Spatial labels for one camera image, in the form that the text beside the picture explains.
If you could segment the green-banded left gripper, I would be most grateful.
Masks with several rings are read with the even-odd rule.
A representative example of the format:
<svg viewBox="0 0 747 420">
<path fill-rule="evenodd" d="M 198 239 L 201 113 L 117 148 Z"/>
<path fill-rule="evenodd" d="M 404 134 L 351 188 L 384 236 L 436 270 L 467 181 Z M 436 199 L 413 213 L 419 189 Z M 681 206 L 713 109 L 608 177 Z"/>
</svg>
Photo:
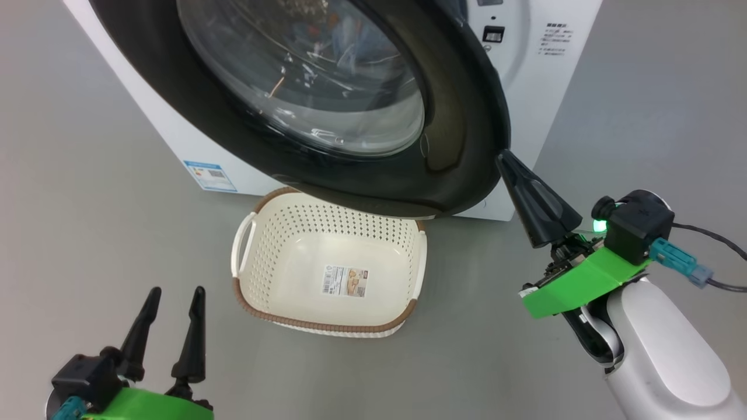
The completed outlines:
<svg viewBox="0 0 747 420">
<path fill-rule="evenodd" d="M 134 319 L 120 351 L 123 361 L 117 374 L 128 381 L 144 379 L 142 365 L 149 337 L 161 298 L 161 288 L 150 290 L 141 310 Z M 190 326 L 179 360 L 173 365 L 171 376 L 176 379 L 165 394 L 141 388 L 125 388 L 105 384 L 88 386 L 88 419 L 213 419 L 214 411 L 206 400 L 194 400 L 192 383 L 200 383 L 206 376 L 206 292 L 196 287 L 189 309 Z"/>
</svg>

